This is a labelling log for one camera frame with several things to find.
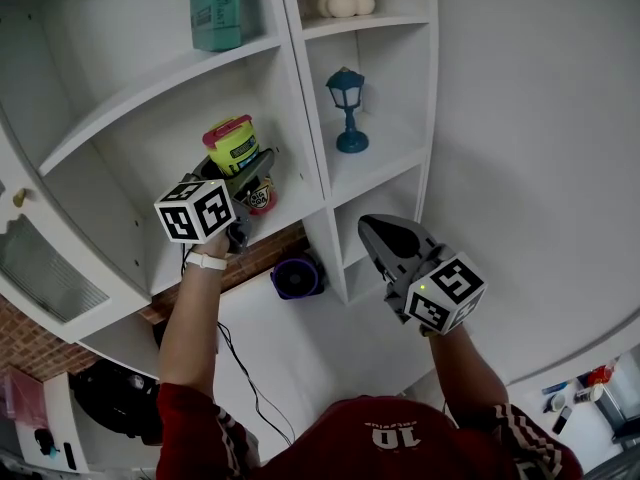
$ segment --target pink lid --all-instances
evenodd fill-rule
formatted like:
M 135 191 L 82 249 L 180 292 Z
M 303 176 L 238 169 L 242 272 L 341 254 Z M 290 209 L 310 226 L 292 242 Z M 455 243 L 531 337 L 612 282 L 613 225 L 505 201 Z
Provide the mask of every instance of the pink lid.
M 225 135 L 231 133 L 236 128 L 242 126 L 243 123 L 247 121 L 251 122 L 251 116 L 249 114 L 245 114 L 242 117 L 238 117 L 237 119 L 232 119 L 231 121 L 227 121 L 224 124 L 221 124 L 217 128 L 213 130 L 209 130 L 202 136 L 202 142 L 205 146 L 209 148 L 213 148 L 216 145 L 216 142 L 223 138 Z

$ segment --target frosted glass panel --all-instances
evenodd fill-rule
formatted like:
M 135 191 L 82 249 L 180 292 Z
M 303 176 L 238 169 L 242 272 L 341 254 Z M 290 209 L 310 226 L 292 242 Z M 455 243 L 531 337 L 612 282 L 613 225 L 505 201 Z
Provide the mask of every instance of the frosted glass panel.
M 0 271 L 61 322 L 108 300 L 24 215 L 9 222 L 7 233 L 0 235 Z

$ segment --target person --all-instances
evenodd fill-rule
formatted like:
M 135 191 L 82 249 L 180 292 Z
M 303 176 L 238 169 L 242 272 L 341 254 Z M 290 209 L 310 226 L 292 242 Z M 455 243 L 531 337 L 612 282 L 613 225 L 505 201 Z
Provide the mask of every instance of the person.
M 224 258 L 218 236 L 195 252 Z M 573 453 L 509 404 L 507 390 L 463 324 L 429 338 L 457 422 L 396 397 L 337 402 L 260 466 L 252 435 L 213 399 L 222 271 L 189 264 L 160 350 L 164 423 L 158 480 L 581 478 Z

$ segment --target teal box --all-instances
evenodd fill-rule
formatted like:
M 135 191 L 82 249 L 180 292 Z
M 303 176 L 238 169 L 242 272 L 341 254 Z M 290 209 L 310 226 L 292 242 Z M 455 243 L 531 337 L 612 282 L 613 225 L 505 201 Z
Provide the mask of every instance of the teal box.
M 191 36 L 197 50 L 218 52 L 240 46 L 240 0 L 191 0 Z

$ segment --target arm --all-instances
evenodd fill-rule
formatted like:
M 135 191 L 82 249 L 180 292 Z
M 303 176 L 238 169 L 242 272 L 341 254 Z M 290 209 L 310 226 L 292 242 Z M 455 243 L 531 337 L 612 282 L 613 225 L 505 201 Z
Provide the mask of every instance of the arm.
M 444 336 L 431 337 L 430 342 L 442 392 L 458 424 L 509 401 L 507 389 L 473 346 L 463 324 Z
M 226 233 L 220 233 L 194 251 L 224 259 L 228 248 Z M 188 386 L 213 397 L 222 274 L 188 264 L 162 339 L 160 382 Z

